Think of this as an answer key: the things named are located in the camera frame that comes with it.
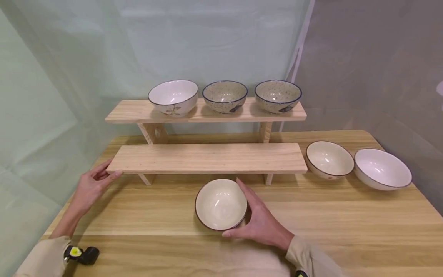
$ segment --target white ceramic bowl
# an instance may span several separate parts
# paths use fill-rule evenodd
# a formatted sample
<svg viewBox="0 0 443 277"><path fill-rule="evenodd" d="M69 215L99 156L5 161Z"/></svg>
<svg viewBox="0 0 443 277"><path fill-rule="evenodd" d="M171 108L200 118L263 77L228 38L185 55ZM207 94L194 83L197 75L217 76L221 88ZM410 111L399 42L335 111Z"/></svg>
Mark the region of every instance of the white ceramic bowl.
<svg viewBox="0 0 443 277"><path fill-rule="evenodd" d="M217 179L204 185L195 198L195 213L206 227L223 231L243 220L248 201L238 184Z"/></svg>
<svg viewBox="0 0 443 277"><path fill-rule="evenodd" d="M197 103L198 86L188 80L174 80L155 86L148 100L155 109L173 117L185 116Z"/></svg>
<svg viewBox="0 0 443 277"><path fill-rule="evenodd" d="M280 114L290 110L302 97L302 90L282 80L265 81L255 87L255 100L267 112Z"/></svg>
<svg viewBox="0 0 443 277"><path fill-rule="evenodd" d="M248 89L239 82L218 81L207 85L202 95L211 110L233 113L245 103Z"/></svg>
<svg viewBox="0 0 443 277"><path fill-rule="evenodd" d="M393 191L412 182L409 168L385 151L366 148L355 153L355 175L370 187Z"/></svg>
<svg viewBox="0 0 443 277"><path fill-rule="evenodd" d="M306 164L313 173L329 180L342 178L354 169L354 159L346 149L322 140L308 145Z"/></svg>

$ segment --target gray curtain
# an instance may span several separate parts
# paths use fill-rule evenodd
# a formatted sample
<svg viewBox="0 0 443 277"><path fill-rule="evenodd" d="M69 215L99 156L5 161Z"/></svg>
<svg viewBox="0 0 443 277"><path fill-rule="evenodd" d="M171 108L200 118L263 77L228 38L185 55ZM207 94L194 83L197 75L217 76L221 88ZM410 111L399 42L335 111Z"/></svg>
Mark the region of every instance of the gray curtain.
<svg viewBox="0 0 443 277"><path fill-rule="evenodd" d="M296 76L307 120L283 128L366 130L440 214L442 11L441 0L317 0Z"/></svg>

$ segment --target finger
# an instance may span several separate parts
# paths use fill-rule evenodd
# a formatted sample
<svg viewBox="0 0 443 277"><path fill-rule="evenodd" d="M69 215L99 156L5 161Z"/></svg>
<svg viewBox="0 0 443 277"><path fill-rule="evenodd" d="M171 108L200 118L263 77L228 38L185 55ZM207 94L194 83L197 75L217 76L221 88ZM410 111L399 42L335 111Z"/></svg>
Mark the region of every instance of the finger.
<svg viewBox="0 0 443 277"><path fill-rule="evenodd" d="M97 177L97 181L101 181L101 180L103 180L103 179L106 179L109 175L110 175L110 174L106 174L106 175L103 175L103 176L101 176L101 177Z"/></svg>
<svg viewBox="0 0 443 277"><path fill-rule="evenodd" d="M241 228L233 228L222 233L225 238L249 238L247 225Z"/></svg>
<svg viewBox="0 0 443 277"><path fill-rule="evenodd" d="M103 176L109 176L109 173L106 172L106 170L103 170L103 171L97 173L97 174L95 175L95 178L99 179L99 178L101 178L101 177L103 177Z"/></svg>
<svg viewBox="0 0 443 277"><path fill-rule="evenodd" d="M112 159L107 160L106 162L94 167L93 169L89 170L89 173L91 174L91 176L95 176L97 173L105 170L109 164L112 162Z"/></svg>
<svg viewBox="0 0 443 277"><path fill-rule="evenodd" d="M103 189L107 188L113 181L117 180L122 173L123 173L122 171L115 171L114 173L110 174L108 177L99 181L99 186L101 186Z"/></svg>
<svg viewBox="0 0 443 277"><path fill-rule="evenodd" d="M259 201L261 201L260 198L255 194L255 192L249 187L247 187L245 183L242 182L242 180L237 178L236 181L241 191L245 195L246 200L248 201L251 208L253 208L253 206L255 206Z"/></svg>

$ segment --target wooden shelf leg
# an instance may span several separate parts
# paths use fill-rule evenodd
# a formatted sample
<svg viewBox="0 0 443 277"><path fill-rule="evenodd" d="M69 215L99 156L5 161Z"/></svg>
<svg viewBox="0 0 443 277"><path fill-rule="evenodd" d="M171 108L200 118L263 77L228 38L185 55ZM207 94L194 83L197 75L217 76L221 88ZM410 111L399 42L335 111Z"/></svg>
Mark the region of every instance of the wooden shelf leg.
<svg viewBox="0 0 443 277"><path fill-rule="evenodd" d="M148 144L167 144L168 134L163 124L137 124ZM142 181L152 185L155 175L139 174Z"/></svg>
<svg viewBox="0 0 443 277"><path fill-rule="evenodd" d="M269 138L271 137L271 129L272 129L272 122L260 122L260 129L258 131L258 141L261 143L268 143Z"/></svg>
<svg viewBox="0 0 443 277"><path fill-rule="evenodd" d="M264 184L267 186L270 186L273 176L274 176L274 174L263 174Z"/></svg>
<svg viewBox="0 0 443 277"><path fill-rule="evenodd" d="M154 179L155 179L156 175L139 174L138 176L141 178L143 183L145 183L147 186L150 186L154 182Z"/></svg>
<svg viewBox="0 0 443 277"><path fill-rule="evenodd" d="M137 124L148 144L167 144L168 134L163 124Z"/></svg>

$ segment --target beige sleeve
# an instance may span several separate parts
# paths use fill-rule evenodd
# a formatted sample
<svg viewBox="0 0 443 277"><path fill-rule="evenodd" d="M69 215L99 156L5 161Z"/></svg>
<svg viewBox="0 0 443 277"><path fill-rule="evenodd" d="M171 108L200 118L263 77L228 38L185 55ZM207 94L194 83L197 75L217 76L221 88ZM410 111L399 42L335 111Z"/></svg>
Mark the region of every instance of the beige sleeve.
<svg viewBox="0 0 443 277"><path fill-rule="evenodd" d="M61 277L65 271L64 252L71 239L67 236L37 243L14 277Z"/></svg>
<svg viewBox="0 0 443 277"><path fill-rule="evenodd" d="M294 236L286 253L288 261L308 277L344 277L342 269L324 252Z"/></svg>

